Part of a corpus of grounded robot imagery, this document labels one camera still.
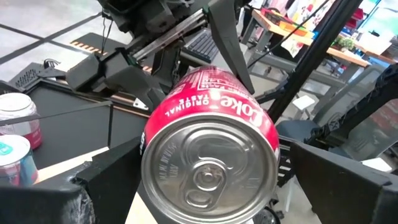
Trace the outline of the wooden desk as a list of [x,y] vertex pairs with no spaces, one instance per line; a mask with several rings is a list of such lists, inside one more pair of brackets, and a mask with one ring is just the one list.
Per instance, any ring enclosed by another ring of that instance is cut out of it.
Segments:
[[[267,19],[261,11],[254,9],[252,11],[252,19],[249,23],[250,26],[260,26],[264,30],[262,34],[259,36],[258,44],[256,45],[256,53],[262,51],[265,47],[267,47],[269,40],[274,34],[282,35],[286,37],[289,32],[281,29],[276,24],[273,24],[269,19]],[[313,39],[310,38],[310,34],[306,36],[299,36],[296,34],[292,34],[288,39],[292,39],[297,41],[299,44],[303,44],[305,46],[310,46],[313,42]],[[362,67],[366,68],[370,65],[370,63],[366,60],[361,59],[359,56],[354,53],[345,50],[344,52],[341,50],[336,50],[334,48],[329,47],[326,51],[328,55],[336,57],[340,60],[344,60],[348,62],[348,65],[344,72],[340,75],[340,79],[344,82],[350,81],[355,73]]]

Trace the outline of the black perforated computer case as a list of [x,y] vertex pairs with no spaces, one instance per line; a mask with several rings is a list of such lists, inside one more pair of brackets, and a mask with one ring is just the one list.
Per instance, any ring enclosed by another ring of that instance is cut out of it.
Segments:
[[9,83],[19,89],[26,89],[28,85],[41,78],[61,78],[64,79],[66,72],[51,66],[32,62],[21,70]]

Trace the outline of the black mat with orange stripes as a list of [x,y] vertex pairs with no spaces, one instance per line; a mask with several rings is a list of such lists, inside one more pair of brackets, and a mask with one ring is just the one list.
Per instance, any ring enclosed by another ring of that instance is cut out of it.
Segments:
[[89,53],[101,53],[106,55],[116,48],[125,47],[132,41],[131,36],[113,37],[109,36],[103,40],[103,36],[94,32],[89,32],[83,36],[77,37],[69,41],[69,44],[78,49]]

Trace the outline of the black keyboard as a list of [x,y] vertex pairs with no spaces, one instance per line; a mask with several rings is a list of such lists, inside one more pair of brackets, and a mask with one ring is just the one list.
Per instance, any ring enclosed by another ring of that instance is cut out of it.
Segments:
[[182,52],[211,63],[219,50],[212,38],[211,30],[205,28],[183,47]]

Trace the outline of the red Coca-Cola can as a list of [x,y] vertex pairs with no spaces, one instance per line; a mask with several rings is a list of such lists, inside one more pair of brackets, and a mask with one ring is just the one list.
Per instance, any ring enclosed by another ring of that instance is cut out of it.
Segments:
[[180,224],[243,224],[274,194],[280,159],[273,121],[243,84],[216,66],[188,72],[142,135],[142,184]]

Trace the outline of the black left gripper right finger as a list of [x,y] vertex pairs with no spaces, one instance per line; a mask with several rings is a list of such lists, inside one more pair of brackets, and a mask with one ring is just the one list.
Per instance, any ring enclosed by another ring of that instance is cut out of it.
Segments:
[[290,161],[322,224],[398,224],[397,175],[302,142]]

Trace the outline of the white pink Spindrift can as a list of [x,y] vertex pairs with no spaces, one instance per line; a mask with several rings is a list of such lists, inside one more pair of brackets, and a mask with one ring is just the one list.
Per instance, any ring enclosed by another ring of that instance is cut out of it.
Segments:
[[[32,99],[23,93],[6,93],[0,95],[0,121],[38,115]],[[38,119],[0,126],[0,135],[16,134],[29,140],[32,150],[42,143],[40,122]]]

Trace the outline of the small green plant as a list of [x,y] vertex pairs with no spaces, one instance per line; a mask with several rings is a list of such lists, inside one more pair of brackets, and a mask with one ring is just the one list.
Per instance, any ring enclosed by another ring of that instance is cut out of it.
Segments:
[[354,40],[351,37],[338,36],[335,39],[333,46],[341,51],[352,50],[354,48]]

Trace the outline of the blue silver Red Bull can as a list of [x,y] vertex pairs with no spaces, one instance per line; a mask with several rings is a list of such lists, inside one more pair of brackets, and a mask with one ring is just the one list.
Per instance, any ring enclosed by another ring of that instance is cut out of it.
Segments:
[[37,179],[29,140],[15,134],[0,136],[0,185],[27,187]]

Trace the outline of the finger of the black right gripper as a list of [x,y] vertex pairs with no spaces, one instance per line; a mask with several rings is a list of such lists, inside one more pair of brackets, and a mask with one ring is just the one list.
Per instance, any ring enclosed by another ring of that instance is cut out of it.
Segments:
[[248,2],[249,0],[211,0],[208,4],[208,21],[212,38],[229,69],[253,94],[254,87],[236,31],[236,11]]
[[149,108],[149,111],[154,111],[164,100],[165,94],[159,83],[124,55],[108,57],[104,67],[104,82],[109,89],[134,95]]

